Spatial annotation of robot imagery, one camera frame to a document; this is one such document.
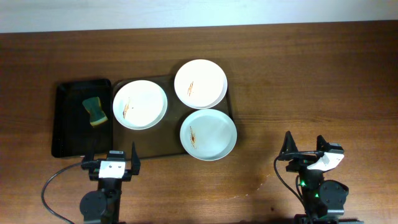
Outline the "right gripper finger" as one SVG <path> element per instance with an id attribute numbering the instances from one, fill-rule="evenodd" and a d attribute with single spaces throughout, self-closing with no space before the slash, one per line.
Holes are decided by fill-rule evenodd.
<path id="1" fill-rule="evenodd" d="M 279 152 L 280 159 L 292 159 L 299 154 L 295 141 L 290 131 L 285 133 L 284 142 Z"/>
<path id="2" fill-rule="evenodd" d="M 317 136 L 317 151 L 328 152 L 330 150 L 330 144 L 326 142 L 322 135 Z"/>

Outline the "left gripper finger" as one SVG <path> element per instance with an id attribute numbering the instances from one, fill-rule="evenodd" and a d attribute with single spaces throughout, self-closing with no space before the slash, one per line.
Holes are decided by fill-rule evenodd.
<path id="1" fill-rule="evenodd" d="M 131 149 L 131 167 L 132 168 L 140 168 L 141 161 L 136 152 L 136 145 L 135 142 L 132 142 L 132 149 Z"/>
<path id="2" fill-rule="evenodd" d="M 94 160 L 94 156 L 95 156 L 95 149 L 96 149 L 96 145 L 98 143 L 97 139 L 94 139 L 89 150 L 87 151 L 87 153 L 84 156 L 84 161 L 85 162 L 89 162 L 89 161 L 93 161 Z"/>

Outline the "green yellow sponge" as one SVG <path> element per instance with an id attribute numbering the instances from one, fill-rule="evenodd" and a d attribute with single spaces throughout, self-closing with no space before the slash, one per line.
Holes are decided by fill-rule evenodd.
<path id="1" fill-rule="evenodd" d="M 108 117 L 102 109 L 99 97 L 96 96 L 85 99 L 83 100 L 82 105 L 90 116 L 90 124 L 92 127 L 96 127 L 107 122 Z"/>

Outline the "white plate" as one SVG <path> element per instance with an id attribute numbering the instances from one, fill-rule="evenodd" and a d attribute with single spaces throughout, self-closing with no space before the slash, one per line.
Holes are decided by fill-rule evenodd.
<path id="1" fill-rule="evenodd" d="M 148 80 L 125 84 L 113 99 L 116 121 L 132 130 L 155 126 L 165 116 L 167 107 L 167 96 L 163 88 Z"/>
<path id="2" fill-rule="evenodd" d="M 210 60 L 196 59 L 179 68 L 174 88 L 182 103 L 201 110 L 221 102 L 226 95 L 228 81 L 219 65 Z"/>

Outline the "pale blue plate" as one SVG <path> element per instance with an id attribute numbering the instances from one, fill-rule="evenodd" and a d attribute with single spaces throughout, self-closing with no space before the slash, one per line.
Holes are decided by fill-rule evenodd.
<path id="1" fill-rule="evenodd" d="M 238 134 L 235 123 L 225 113 L 205 109 L 188 115 L 180 128 L 180 142 L 192 157 L 216 161 L 235 147 Z"/>

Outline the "white plate top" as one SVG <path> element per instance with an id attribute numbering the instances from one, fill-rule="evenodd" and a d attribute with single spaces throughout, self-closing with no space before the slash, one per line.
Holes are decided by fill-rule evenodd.
<path id="1" fill-rule="evenodd" d="M 179 68 L 174 88 L 182 103 L 201 110 L 221 102 L 226 95 L 228 81 L 219 65 L 210 60 L 196 59 Z"/>

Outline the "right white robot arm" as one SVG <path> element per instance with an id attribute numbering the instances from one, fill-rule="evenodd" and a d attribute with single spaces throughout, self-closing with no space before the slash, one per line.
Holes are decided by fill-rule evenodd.
<path id="1" fill-rule="evenodd" d="M 333 170 L 344 158 L 340 144 L 329 143 L 323 136 L 317 136 L 314 151 L 299 151 L 290 131 L 285 133 L 279 155 L 274 159 L 276 176 L 300 201 L 305 213 L 294 216 L 293 222 L 299 224 L 361 223 L 360 220 L 342 219 L 344 204 L 349 188 L 341 182 L 326 180 L 324 173 Z M 291 188 L 277 170 L 278 161 L 287 161 L 287 172 L 296 173 L 295 188 Z"/>

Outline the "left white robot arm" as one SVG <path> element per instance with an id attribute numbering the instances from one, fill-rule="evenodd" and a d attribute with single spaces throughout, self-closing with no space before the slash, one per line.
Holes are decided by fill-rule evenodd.
<path id="1" fill-rule="evenodd" d="M 96 190 L 88 192 L 80 202 L 80 212 L 84 223 L 120 223 L 119 211 L 122 196 L 122 184 L 130 182 L 139 175 L 140 159 L 136 145 L 132 143 L 131 158 L 124 151 L 110 150 L 105 159 L 95 159 L 91 149 L 82 160 L 81 168 L 88 171 L 89 179 L 97 181 Z"/>

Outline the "black rectangular tray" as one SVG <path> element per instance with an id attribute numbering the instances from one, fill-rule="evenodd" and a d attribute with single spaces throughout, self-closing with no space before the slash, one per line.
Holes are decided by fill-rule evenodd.
<path id="1" fill-rule="evenodd" d="M 92 127 L 82 102 L 96 96 L 100 98 L 108 120 Z M 107 153 L 113 147 L 111 82 L 108 79 L 96 79 L 59 84 L 53 119 L 53 157 L 84 156 L 94 139 L 98 140 L 95 154 Z"/>

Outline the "brown translucent tray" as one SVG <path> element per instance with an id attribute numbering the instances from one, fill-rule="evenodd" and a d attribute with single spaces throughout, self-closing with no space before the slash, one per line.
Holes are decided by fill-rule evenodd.
<path id="1" fill-rule="evenodd" d="M 136 80 L 140 79 L 118 82 L 114 87 L 114 96 L 122 86 Z M 143 130 L 125 128 L 115 118 L 113 126 L 114 148 L 120 151 L 130 151 L 132 142 L 135 142 L 136 152 L 140 159 L 188 154 L 180 142 L 180 128 L 187 116 L 198 110 L 180 101 L 175 92 L 173 75 L 141 78 L 141 80 L 154 82 L 163 88 L 168 101 L 166 114 L 155 126 Z M 210 109 L 219 110 L 233 120 L 228 94 L 220 103 Z"/>

